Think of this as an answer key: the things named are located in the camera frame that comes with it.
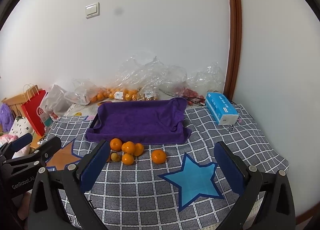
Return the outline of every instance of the blue tissue package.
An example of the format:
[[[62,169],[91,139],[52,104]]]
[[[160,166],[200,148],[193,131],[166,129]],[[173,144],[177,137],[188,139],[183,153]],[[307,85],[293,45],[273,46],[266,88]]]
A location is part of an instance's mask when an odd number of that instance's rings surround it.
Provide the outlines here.
[[[209,92],[205,104],[218,125],[234,125],[239,117],[229,100],[219,92]]]

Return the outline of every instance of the checkered tablecloth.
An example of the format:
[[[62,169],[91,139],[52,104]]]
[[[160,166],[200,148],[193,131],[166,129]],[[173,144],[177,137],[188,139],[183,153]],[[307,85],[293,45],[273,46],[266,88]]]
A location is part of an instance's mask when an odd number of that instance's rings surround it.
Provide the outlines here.
[[[130,166],[121,162],[106,163],[92,190],[85,196],[107,228],[191,230],[222,221],[238,199],[238,194],[230,189],[219,167],[214,181],[224,199],[200,197],[181,212],[177,209],[178,189],[158,177],[159,174],[178,170],[184,153],[199,164],[215,162],[213,147],[218,141],[224,141],[247,165],[255,165],[262,172],[286,170],[288,161],[272,149],[252,117],[241,105],[235,108],[239,120],[234,126],[218,126],[206,107],[188,109],[184,125],[192,133],[185,144],[146,145],[144,153]],[[62,146],[75,140],[74,154],[84,156],[96,146],[84,138],[90,123],[86,117],[62,117],[53,124],[47,139],[58,136]],[[151,162],[151,151],[158,148],[167,153],[164,164]],[[71,221],[80,226],[65,192],[60,191],[60,194]]]

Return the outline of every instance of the purple plush toy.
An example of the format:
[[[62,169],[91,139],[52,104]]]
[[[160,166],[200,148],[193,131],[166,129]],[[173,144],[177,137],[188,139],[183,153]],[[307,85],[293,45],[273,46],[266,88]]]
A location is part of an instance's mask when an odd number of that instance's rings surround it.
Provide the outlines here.
[[[0,107],[0,124],[4,132],[9,132],[14,122],[12,111],[6,104]]]

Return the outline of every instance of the blue star pattern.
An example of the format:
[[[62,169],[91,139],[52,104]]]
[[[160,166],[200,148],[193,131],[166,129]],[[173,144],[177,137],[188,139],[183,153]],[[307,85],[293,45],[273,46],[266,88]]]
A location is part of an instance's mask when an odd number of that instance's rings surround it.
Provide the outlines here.
[[[179,189],[180,212],[200,196],[223,199],[213,180],[216,168],[217,163],[199,165],[185,153],[180,170],[158,176]]]

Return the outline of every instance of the silver screw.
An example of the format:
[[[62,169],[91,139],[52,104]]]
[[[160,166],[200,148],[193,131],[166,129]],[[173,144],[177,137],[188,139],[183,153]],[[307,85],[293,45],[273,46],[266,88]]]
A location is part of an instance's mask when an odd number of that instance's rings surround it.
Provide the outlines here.
[[[45,167],[41,167],[38,171],[39,171],[39,173],[44,173],[45,172]]]
[[[256,166],[249,166],[249,170],[252,172],[256,172],[257,171],[257,167]]]
[[[74,170],[76,168],[76,165],[75,164],[69,164],[68,166],[68,170]]]
[[[284,170],[281,169],[281,170],[279,170],[278,172],[279,172],[279,174],[280,174],[281,176],[285,176],[285,171],[284,171]]]

